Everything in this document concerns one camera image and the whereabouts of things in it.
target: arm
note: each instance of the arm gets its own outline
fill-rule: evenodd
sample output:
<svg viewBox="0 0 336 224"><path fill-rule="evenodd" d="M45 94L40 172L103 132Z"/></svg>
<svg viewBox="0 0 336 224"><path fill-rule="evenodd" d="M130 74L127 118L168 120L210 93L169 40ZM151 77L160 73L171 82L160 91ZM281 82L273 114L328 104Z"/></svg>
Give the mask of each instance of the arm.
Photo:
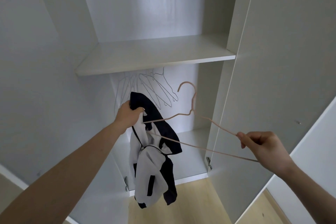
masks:
<svg viewBox="0 0 336 224"><path fill-rule="evenodd" d="M0 223L63 223L96 176L121 134L143 108L124 103L115 121L61 160L23 191L1 214Z"/></svg>
<svg viewBox="0 0 336 224"><path fill-rule="evenodd" d="M239 132L237 137L242 149L247 146L263 167L285 181L317 224L336 223L336 199L293 162L274 133Z"/></svg>

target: white shelf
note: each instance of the white shelf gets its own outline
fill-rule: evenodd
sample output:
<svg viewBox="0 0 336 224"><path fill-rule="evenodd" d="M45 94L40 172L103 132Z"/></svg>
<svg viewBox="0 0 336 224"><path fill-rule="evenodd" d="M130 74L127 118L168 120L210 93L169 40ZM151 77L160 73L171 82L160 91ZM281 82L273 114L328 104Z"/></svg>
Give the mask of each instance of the white shelf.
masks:
<svg viewBox="0 0 336 224"><path fill-rule="evenodd" d="M227 34L214 34L99 43L75 72L82 76L235 59L227 42Z"/></svg>
<svg viewBox="0 0 336 224"><path fill-rule="evenodd" d="M207 147L210 128L196 129L187 132L177 133L179 140L183 143ZM208 169L204 162L205 150L181 144L182 152L168 157L173 162L174 180L207 173Z"/></svg>

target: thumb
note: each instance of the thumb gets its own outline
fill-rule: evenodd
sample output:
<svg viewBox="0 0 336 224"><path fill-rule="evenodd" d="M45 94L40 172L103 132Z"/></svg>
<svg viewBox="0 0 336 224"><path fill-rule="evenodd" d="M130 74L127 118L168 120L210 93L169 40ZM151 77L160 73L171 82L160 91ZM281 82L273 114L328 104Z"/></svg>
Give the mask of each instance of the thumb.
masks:
<svg viewBox="0 0 336 224"><path fill-rule="evenodd" d="M143 111L145 111L145 108L143 108L143 107L138 107L134 110L134 112L136 112L138 114L142 113Z"/></svg>
<svg viewBox="0 0 336 224"><path fill-rule="evenodd" d="M251 138L249 138L246 134L244 134L243 132L238 132L237 133L237 137L239 138L239 140L245 144L252 152L254 152L254 150L256 149L256 147L258 146Z"/></svg>

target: wardrobe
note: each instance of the wardrobe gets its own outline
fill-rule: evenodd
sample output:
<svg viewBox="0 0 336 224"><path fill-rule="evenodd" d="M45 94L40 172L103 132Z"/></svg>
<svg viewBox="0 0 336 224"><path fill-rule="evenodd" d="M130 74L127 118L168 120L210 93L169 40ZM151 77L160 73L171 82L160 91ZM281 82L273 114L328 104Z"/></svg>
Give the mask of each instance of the wardrobe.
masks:
<svg viewBox="0 0 336 224"><path fill-rule="evenodd" d="M11 120L20 117L22 127L31 110L43 117L43 133L34 137L35 125L31 136L0 152L0 162L28 183L111 123L131 91L144 93L167 118L189 112L193 87L177 89L190 81L198 114L234 133L274 131L288 151L336 95L335 0L1 0L0 6L1 85L11 92L1 97L2 110ZM13 95L34 104L18 107ZM40 102L48 102L43 110ZM11 120L4 123L6 138L13 135ZM181 142L255 159L208 120L192 114L167 122ZM45 139L60 128L60 139ZM76 222L127 223L134 192L130 134L118 139L70 214ZM29 140L38 150L23 157L19 145ZM272 175L259 163L182 150L170 156L176 184L210 177L232 223Z"/></svg>

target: forearm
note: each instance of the forearm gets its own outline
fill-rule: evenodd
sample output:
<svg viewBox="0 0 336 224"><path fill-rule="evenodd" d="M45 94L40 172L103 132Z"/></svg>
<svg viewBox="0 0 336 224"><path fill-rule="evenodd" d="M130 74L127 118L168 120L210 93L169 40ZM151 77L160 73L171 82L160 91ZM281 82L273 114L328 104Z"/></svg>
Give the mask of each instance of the forearm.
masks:
<svg viewBox="0 0 336 224"><path fill-rule="evenodd" d="M336 199L295 164L282 179L292 189L317 224L336 223Z"/></svg>
<svg viewBox="0 0 336 224"><path fill-rule="evenodd" d="M42 175L0 214L0 223L62 223L122 131L111 124Z"/></svg>

